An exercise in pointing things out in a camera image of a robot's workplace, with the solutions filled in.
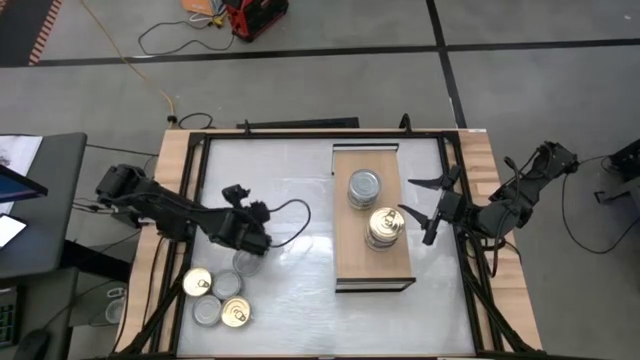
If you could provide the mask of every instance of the floor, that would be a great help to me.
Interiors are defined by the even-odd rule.
[[[146,28],[187,17],[173,0],[88,3],[128,57],[144,55],[136,38]],[[230,39],[226,29],[165,27],[144,45],[161,52],[192,38],[212,46]],[[208,112],[218,127],[347,116],[396,127],[406,112],[414,126],[486,128],[507,179],[501,159],[521,164],[544,140],[586,159],[638,139],[638,38],[633,0],[293,0],[254,43],[236,40],[226,52],[192,45],[166,62],[132,59],[175,98],[179,115]],[[63,1],[38,66],[0,68],[0,114],[2,132],[82,131],[93,144],[144,152],[158,151],[167,127],[163,98],[119,63],[77,0]],[[87,149],[77,195],[91,197],[110,165],[146,161]],[[615,181],[596,161],[567,186],[568,221],[595,249],[638,216],[625,200],[596,204],[593,191]],[[563,228],[560,191],[561,182],[550,184],[516,234],[544,349],[635,359],[640,229],[607,255],[589,254]],[[104,246],[130,232],[109,217],[74,213],[68,236]],[[84,306],[99,310],[104,295],[94,296]],[[114,327],[76,327],[69,358],[104,355],[114,336]]]

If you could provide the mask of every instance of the wooden board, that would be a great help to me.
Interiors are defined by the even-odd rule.
[[[381,189],[369,210],[352,208],[347,200],[349,178],[356,170],[378,174]],[[410,278],[407,235],[403,232],[387,251],[374,251],[364,240],[369,215],[381,207],[397,208],[402,202],[398,159],[394,150],[334,152],[334,226],[338,279]]]
[[[240,134],[243,130],[226,129],[226,130],[204,130],[211,133],[220,134]],[[282,132],[282,130],[254,130],[261,133]],[[307,132],[327,132],[327,129],[309,129]],[[336,133],[358,133],[363,129],[331,129]],[[366,129],[367,132],[398,132],[401,134],[403,129]],[[463,158],[469,178],[469,185],[473,200],[478,205],[486,205],[488,196],[500,186],[500,179],[496,170],[496,163],[491,151],[489,136],[484,130],[468,130],[468,129],[416,129],[414,131],[457,131],[460,134],[460,143],[462,146]],[[162,185],[173,191],[178,191],[182,178],[182,169],[187,153],[187,143],[191,132],[203,132],[203,130],[168,130],[165,132],[160,156],[156,165],[156,180]],[[198,161],[194,162],[194,172],[198,169]],[[195,184],[195,177],[191,177],[191,185]],[[158,243],[159,237],[155,229],[145,228],[142,231],[140,241],[138,243],[138,251],[134,260],[133,272],[129,283],[130,304],[127,312],[126,324],[122,338],[117,349],[121,350],[126,347],[133,337],[140,331],[143,323],[143,314],[145,304],[147,303],[147,292],[149,290],[149,275],[151,272],[151,264],[153,261],[153,253]],[[515,245],[513,235],[508,235],[507,240]],[[177,264],[182,262],[182,251],[178,252],[179,258]],[[493,295],[496,306],[513,328],[520,334],[522,339],[534,348],[541,348],[540,337],[538,335],[533,310],[529,300],[529,295],[522,273],[522,267],[517,260],[517,256],[507,248],[498,254],[500,259],[500,267],[496,278],[491,280],[493,286]],[[158,257],[154,282],[152,285],[152,297],[157,299],[160,291],[161,274],[164,272],[164,262],[166,261],[166,252],[162,251]],[[152,300],[149,305],[148,316],[155,309],[155,302]],[[487,315],[479,305],[479,320],[481,324],[487,324]],[[169,312],[165,316],[165,323],[162,331],[160,350],[169,348],[170,330],[173,321],[174,312]],[[488,326],[481,328],[482,338],[484,339],[484,349],[492,350],[491,336]]]
[[[487,205],[489,196],[501,184],[489,135],[484,130],[460,132],[460,143],[473,202],[477,205]],[[513,233],[507,235],[506,239],[515,246]],[[487,259],[489,263],[492,263],[491,253],[487,253]],[[542,345],[522,266],[517,254],[509,247],[505,247],[498,253],[498,273],[496,277],[491,279],[491,287],[494,302],[507,322],[527,344],[533,348],[541,349]],[[484,348],[493,350],[487,313],[478,301],[476,301],[476,307],[478,308]]]

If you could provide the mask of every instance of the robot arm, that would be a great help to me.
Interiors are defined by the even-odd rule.
[[[483,238],[502,238],[514,227],[526,225],[545,186],[562,174],[576,172],[579,165],[575,154],[551,142],[538,147],[532,160],[531,169],[522,173],[511,159],[505,159],[517,174],[489,197],[491,204],[487,206],[474,205],[462,194],[453,191],[453,185],[460,177],[461,169],[458,166],[438,179],[409,180],[421,187],[442,188],[436,214],[431,219],[408,206],[398,206],[418,220],[422,229],[426,230],[423,239],[426,245],[433,244],[440,220],[462,226]]]
[[[209,209],[178,195],[146,178],[142,169],[129,165],[112,166],[96,188],[98,202],[107,206],[126,207],[135,216],[155,220],[162,236],[185,241],[193,236],[195,224],[211,242],[224,247],[264,255],[271,245],[264,223],[270,215],[263,202],[242,207],[249,195],[240,185],[222,190],[228,208]]]

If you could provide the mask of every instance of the tin can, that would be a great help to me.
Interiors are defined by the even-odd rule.
[[[264,256],[258,256],[246,251],[238,250],[233,255],[233,269],[242,276],[253,276],[264,263]]]
[[[224,270],[216,274],[216,282],[213,284],[213,295],[220,300],[226,300],[238,295],[242,289],[242,278],[237,272]]]
[[[375,251],[392,247],[404,231],[404,217],[394,208],[383,207],[369,217],[365,229],[365,242]]]
[[[354,209],[366,210],[375,204],[380,189],[380,177],[371,170],[360,169],[349,178],[347,199]]]
[[[193,305],[193,320],[200,326],[213,326],[220,321],[222,304],[213,295],[204,295]]]
[[[189,296],[202,296],[211,289],[211,273],[204,268],[193,268],[184,275],[182,288]]]
[[[222,304],[222,322],[230,327],[240,327],[249,321],[251,306],[240,296],[234,296]]]

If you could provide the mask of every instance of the computer screen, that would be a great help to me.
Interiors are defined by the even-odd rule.
[[[47,196],[47,188],[0,165],[0,203]]]

